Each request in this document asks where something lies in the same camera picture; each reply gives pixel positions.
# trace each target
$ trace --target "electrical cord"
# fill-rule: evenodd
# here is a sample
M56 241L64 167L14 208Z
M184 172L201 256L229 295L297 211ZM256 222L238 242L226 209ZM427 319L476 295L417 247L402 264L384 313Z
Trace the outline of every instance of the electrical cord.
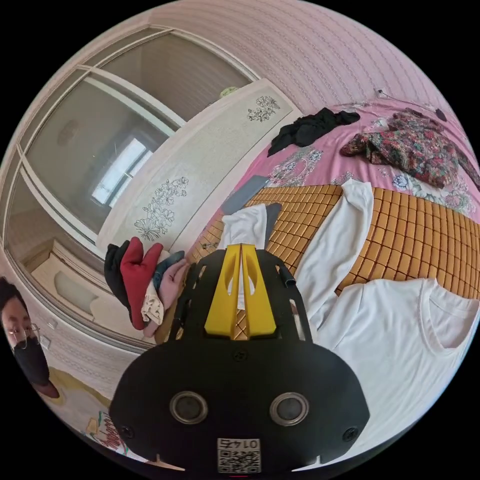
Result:
M425 108L424 106L419 105L418 103L413 103L412 101L399 100L398 98L394 98L393 96L390 96L390 95L388 95L387 93L385 93L381 88L379 88L379 89L376 90L376 91L377 91L377 93L382 94L382 95L385 95L385 96L388 97L389 99L396 100L397 102L404 102L404 103L406 103L406 104L414 105L415 107L420 107L421 109L424 109L424 108ZM445 114L444 114L439 108L437 108L437 109L435 110L435 115L436 115L440 120L443 120L444 122L447 121L447 117L445 116Z

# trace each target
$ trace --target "yellow part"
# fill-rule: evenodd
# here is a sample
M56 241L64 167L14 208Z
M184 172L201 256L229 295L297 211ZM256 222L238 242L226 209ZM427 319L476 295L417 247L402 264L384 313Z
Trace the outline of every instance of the yellow part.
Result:
M209 335L220 335L234 339L239 299L239 277L241 245L229 245L221 266L220 277L205 322L205 331ZM231 293L229 284L232 281Z
M250 339L259 335L271 335L275 332L276 323L264 277L260 270L255 245L242 244L241 265L245 297L246 336ZM249 278L255 289L253 293L250 293Z

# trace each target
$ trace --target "wall socket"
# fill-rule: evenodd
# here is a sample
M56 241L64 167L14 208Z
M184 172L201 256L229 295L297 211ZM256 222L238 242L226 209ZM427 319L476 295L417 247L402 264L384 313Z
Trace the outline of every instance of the wall socket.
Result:
M375 87L375 96L379 99L386 99L388 98L387 95L389 94L387 92L387 89L384 86L376 86Z

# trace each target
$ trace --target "pile of clothes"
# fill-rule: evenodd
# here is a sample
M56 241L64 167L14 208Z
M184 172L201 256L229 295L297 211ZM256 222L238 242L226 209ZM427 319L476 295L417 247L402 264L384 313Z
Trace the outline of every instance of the pile of clothes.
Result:
M165 312L177 299L189 264L185 252L170 255L155 243L144 255L141 240L134 236L121 246L108 245L104 263L105 281L128 310L131 324L151 338L162 324Z
M387 124L387 131L358 133L340 153L363 154L372 164L391 165L441 189L457 179L461 166L480 190L480 175L457 145L442 135L444 127L436 120L405 108Z

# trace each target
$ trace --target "gray cloth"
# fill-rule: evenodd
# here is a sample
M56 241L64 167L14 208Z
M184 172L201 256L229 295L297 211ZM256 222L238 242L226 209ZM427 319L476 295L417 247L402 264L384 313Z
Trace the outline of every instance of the gray cloth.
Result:
M221 211L224 215L233 215L238 212L266 185L268 180L267 176L254 175L223 202Z
M265 228L265 248L269 244L270 237L274 231L275 223L280 215L282 210L281 203L272 203L271 205L266 205L266 228Z

